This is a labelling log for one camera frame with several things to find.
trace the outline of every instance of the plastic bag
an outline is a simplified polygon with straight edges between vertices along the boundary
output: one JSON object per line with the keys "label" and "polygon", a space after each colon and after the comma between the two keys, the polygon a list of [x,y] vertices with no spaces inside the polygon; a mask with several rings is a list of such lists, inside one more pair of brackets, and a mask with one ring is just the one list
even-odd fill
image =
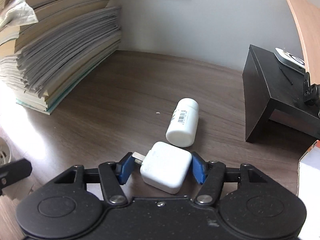
{"label": "plastic bag", "polygon": [[0,30],[6,25],[21,26],[37,22],[37,16],[26,0],[11,1],[0,14]]}

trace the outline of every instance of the bottle label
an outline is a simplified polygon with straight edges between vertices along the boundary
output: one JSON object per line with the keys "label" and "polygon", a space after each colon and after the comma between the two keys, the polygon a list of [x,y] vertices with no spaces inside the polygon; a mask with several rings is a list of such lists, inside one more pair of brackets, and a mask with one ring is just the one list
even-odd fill
{"label": "bottle label", "polygon": [[175,110],[173,112],[170,124],[173,120],[178,119],[177,123],[185,124],[188,118],[188,111],[187,110]]}

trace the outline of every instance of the bottle cap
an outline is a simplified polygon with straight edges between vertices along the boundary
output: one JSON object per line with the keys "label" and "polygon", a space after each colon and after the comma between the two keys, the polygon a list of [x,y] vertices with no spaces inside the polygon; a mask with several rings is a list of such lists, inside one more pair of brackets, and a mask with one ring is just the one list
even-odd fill
{"label": "bottle cap", "polygon": [[177,104],[177,109],[183,110],[184,107],[191,107],[196,111],[199,111],[199,105],[196,101],[191,98],[183,98]]}

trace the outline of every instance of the black bracket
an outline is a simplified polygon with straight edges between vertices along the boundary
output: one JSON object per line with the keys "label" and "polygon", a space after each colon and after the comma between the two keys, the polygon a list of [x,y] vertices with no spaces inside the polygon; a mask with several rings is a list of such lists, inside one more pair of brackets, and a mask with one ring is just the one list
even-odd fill
{"label": "black bracket", "polygon": [[[133,197],[120,185],[135,163],[132,153],[97,169],[75,165],[25,198],[16,218],[33,239],[297,239],[306,219],[302,201],[250,164],[228,168],[192,152],[191,169],[202,188],[188,196]],[[224,183],[238,190],[221,199]],[[87,192],[99,183],[103,201]]]}
{"label": "black bracket", "polygon": [[29,177],[31,171],[31,163],[26,159],[17,160],[0,166],[0,196],[2,195],[3,188]]}
{"label": "black bracket", "polygon": [[303,82],[303,95],[304,103],[308,106],[315,105],[319,109],[318,116],[320,118],[320,85],[313,84],[310,82],[310,74],[306,72],[304,75]]}

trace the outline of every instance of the desk surface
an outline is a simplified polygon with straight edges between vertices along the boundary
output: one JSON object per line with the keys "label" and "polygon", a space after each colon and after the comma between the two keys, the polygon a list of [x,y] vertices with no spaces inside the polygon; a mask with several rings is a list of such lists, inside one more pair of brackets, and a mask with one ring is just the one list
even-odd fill
{"label": "desk surface", "polygon": [[[229,167],[251,163],[292,192],[298,160],[314,138],[269,122],[255,144],[246,143],[242,73],[225,67],[156,54],[117,51],[62,101],[52,115],[14,104],[0,93],[0,136],[13,155],[33,165],[32,179],[46,183],[74,164],[97,167],[129,151],[146,154],[165,133],[177,102],[200,106],[196,141],[188,150]],[[135,171],[125,193],[165,196]],[[194,195],[189,176],[179,194]],[[224,191],[236,189],[226,184]],[[0,239],[21,239],[14,220],[16,202],[0,197]]]}

